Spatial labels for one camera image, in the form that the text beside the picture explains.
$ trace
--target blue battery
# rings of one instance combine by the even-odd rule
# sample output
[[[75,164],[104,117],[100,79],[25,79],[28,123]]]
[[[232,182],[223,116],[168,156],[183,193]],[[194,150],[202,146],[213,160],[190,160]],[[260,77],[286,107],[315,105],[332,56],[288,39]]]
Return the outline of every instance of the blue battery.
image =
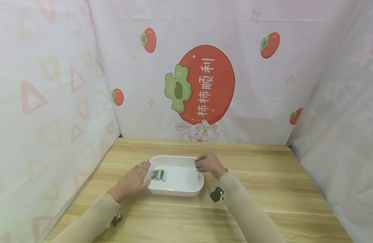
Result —
[[[161,171],[161,177],[160,177],[160,180],[162,180],[162,179],[164,178],[164,173],[165,173],[165,171],[162,170],[162,171]]]
[[[154,180],[157,179],[157,176],[158,176],[158,171],[156,170],[155,173],[154,173]]]

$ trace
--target keychain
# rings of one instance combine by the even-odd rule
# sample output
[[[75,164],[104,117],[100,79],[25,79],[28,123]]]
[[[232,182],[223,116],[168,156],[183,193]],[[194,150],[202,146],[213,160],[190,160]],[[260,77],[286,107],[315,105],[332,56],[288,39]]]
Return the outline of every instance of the keychain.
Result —
[[[224,200],[224,192],[220,187],[216,187],[215,190],[210,193],[209,197],[214,203],[219,202],[220,199]]]

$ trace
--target green battery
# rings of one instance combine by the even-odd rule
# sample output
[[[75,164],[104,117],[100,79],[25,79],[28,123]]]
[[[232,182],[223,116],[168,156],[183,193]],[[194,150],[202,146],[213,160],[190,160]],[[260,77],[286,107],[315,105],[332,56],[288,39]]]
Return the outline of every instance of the green battery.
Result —
[[[157,173],[157,176],[154,177],[154,180],[160,180],[160,178],[161,178],[162,169],[158,169],[157,171],[158,171],[158,173]]]

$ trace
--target white rabbit illustration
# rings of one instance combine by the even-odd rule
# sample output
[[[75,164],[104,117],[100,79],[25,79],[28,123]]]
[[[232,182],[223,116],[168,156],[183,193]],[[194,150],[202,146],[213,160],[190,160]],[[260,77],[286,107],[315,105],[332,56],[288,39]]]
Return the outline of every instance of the white rabbit illustration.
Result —
[[[185,133],[182,136],[183,141],[199,141],[205,142],[209,139],[217,139],[219,134],[215,132],[217,126],[215,124],[210,125],[207,120],[203,119],[201,123],[190,125],[188,123],[178,123],[176,125],[177,130],[189,130],[189,133]]]

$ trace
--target large persimmon graphic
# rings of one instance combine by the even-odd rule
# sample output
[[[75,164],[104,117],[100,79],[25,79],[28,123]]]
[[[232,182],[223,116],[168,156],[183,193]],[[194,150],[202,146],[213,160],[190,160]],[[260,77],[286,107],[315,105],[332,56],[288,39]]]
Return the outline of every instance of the large persimmon graphic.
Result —
[[[295,125],[297,123],[297,120],[299,120],[299,117],[302,111],[303,111],[303,108],[300,108],[300,109],[297,109],[295,112],[292,112],[292,114],[289,116],[289,123],[291,123],[292,125]]]
[[[172,109],[182,120],[213,124],[230,106],[235,76],[227,56],[209,45],[191,49],[165,76],[165,95],[173,101]]]
[[[148,53],[153,53],[157,46],[157,36],[152,28],[147,28],[141,34],[142,46]]]
[[[279,44],[280,35],[277,32],[273,32],[264,37],[261,41],[261,56],[265,59],[273,56],[273,54],[277,51]]]
[[[111,92],[112,100],[117,106],[121,106],[124,101],[124,95],[123,92],[120,89],[114,89]]]

